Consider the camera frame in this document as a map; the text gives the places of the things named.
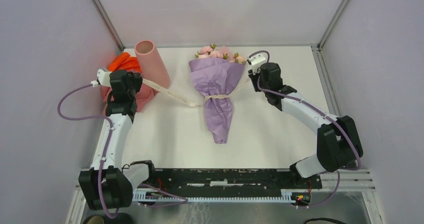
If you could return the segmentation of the orange cloth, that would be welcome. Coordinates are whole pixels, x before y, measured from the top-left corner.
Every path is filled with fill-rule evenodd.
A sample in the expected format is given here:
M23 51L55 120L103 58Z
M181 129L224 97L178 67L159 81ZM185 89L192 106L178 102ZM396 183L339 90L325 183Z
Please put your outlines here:
M135 56L131 56L128 52L123 52L117 56L107 67L107 70L110 72L117 70L142 72L138 59Z

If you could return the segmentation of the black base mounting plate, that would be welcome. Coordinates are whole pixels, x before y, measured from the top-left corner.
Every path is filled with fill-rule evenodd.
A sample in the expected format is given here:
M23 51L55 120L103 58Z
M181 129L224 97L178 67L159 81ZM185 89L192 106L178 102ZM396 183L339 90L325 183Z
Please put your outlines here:
M289 169L155 169L142 182L184 198L277 197L281 190L313 190L323 187L313 175L300 179Z

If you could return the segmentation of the pink cylindrical vase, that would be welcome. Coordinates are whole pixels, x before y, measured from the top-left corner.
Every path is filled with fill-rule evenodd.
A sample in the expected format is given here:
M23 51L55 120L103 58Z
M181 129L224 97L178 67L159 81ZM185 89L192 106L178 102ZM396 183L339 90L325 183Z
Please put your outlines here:
M151 40L142 40L134 47L143 77L169 88L171 79L156 45Z

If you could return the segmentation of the black round object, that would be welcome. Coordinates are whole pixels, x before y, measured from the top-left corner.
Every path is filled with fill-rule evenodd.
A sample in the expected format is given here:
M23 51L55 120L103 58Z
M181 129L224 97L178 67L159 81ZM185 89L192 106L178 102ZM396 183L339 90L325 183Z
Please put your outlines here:
M105 214L93 214L88 216L82 224L134 224L134 219L127 213L118 213L115 218Z

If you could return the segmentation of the purple paper flower bouquet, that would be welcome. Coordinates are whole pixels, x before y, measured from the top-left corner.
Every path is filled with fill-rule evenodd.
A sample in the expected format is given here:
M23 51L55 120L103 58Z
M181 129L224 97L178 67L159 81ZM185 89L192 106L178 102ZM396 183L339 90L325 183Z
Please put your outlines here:
M188 62L191 83L204 98L204 117L207 129L216 144L228 141L233 118L233 104L229 98L241 81L245 59L226 46L203 46Z

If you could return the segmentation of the pink cloth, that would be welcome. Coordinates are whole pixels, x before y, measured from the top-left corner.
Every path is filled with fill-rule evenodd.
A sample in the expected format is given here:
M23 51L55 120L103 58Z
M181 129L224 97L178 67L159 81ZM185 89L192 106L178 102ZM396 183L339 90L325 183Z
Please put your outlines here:
M111 92L110 87L101 86L103 101L107 103L107 96ZM140 91L136 94L136 112L141 112L145 105L155 97L154 90L142 83Z

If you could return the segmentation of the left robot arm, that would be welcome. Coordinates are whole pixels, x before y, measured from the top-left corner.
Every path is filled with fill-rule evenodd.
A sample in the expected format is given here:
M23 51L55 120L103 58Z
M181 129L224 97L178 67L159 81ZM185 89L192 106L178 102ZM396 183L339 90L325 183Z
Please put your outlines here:
M153 187L157 174L151 160L135 161L122 171L122 158L129 131L137 112L136 95L141 90L143 77L139 72L99 69L96 83L110 88L104 118L107 132L101 151L91 167L80 172L78 182L91 210L127 208L134 190L142 184Z

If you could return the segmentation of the cream printed ribbon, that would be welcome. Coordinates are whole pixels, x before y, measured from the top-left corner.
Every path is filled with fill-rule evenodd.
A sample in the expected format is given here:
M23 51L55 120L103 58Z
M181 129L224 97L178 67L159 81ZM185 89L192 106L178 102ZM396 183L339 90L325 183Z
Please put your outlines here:
M177 93L173 90L170 90L168 88L165 88L151 80L143 79L142 83L153 90L162 93L184 105L187 105L192 108L202 107L206 104L206 102L210 99L217 99L217 100L223 100L223 99L229 99L232 97L237 91L239 91L243 86L245 86L247 83L249 83L251 80L249 78L246 78L245 80L241 81L236 88L230 93L230 94L216 94L216 95L206 95L203 97L202 102L195 102L191 99L187 98L184 95L181 95L180 93Z

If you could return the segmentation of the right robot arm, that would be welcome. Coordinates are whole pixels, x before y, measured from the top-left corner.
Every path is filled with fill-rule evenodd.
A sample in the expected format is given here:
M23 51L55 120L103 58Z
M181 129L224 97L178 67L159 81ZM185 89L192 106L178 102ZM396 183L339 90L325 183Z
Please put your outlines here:
M309 178L340 169L358 170L363 156L362 144L354 120L345 115L326 114L309 103L293 87L283 83L277 63L250 64L248 76L254 90L263 92L268 103L291 115L316 135L316 152L290 166L289 183L302 188Z

